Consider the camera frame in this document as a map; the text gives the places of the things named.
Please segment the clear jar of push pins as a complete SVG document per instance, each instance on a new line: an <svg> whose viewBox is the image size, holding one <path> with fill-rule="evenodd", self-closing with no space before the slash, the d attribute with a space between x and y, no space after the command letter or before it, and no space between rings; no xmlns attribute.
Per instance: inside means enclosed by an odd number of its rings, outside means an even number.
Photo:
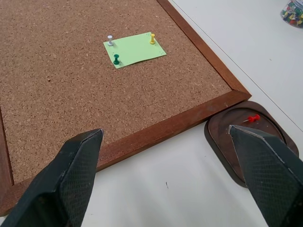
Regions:
<svg viewBox="0 0 303 227"><path fill-rule="evenodd" d="M303 28L303 0L289 0L280 15L289 25Z"/></svg>

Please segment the light green paper note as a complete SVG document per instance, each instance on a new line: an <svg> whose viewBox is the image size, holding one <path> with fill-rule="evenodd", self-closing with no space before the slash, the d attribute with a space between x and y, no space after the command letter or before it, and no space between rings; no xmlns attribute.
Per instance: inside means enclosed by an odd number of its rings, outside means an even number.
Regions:
<svg viewBox="0 0 303 227"><path fill-rule="evenodd" d="M150 44L151 32L113 39L113 46L108 46L108 40L103 46L113 63L114 54L119 55L119 65L114 65L119 69L138 62L147 61L167 55L155 38L155 44Z"/></svg>

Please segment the dark wooden oval tray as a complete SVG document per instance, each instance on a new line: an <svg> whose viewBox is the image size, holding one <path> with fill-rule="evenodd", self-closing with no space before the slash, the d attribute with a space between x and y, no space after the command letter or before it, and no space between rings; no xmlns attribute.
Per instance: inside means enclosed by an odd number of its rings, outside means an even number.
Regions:
<svg viewBox="0 0 303 227"><path fill-rule="evenodd" d="M249 116L258 114L260 120L243 122ZM295 142L284 129L260 104L252 101L242 102L216 114L205 125L205 137L230 177L240 186L247 187L243 178L240 164L233 146L231 136L228 134L229 125L240 125L264 131L280 138L292 152L299 156Z"/></svg>

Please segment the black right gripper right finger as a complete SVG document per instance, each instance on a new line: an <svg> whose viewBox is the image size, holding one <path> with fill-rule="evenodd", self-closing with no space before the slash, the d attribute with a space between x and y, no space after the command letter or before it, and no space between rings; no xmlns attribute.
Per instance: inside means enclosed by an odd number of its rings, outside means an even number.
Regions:
<svg viewBox="0 0 303 227"><path fill-rule="evenodd" d="M239 125L229 134L244 181L269 227L303 227L303 161L274 135Z"/></svg>

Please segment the wood-framed cork board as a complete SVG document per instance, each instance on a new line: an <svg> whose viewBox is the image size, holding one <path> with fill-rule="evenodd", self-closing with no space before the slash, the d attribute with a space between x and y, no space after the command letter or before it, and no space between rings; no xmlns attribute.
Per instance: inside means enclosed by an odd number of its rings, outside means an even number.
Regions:
<svg viewBox="0 0 303 227"><path fill-rule="evenodd" d="M147 32L167 55L115 68L107 36ZM0 0L0 217L76 134L102 170L249 98L169 0Z"/></svg>

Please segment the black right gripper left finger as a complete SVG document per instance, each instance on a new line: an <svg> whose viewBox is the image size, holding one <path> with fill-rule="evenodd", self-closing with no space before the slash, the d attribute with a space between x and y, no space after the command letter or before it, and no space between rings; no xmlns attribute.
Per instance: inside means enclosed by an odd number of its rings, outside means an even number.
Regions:
<svg viewBox="0 0 303 227"><path fill-rule="evenodd" d="M102 140L102 129L67 140L36 175L0 227L81 227Z"/></svg>

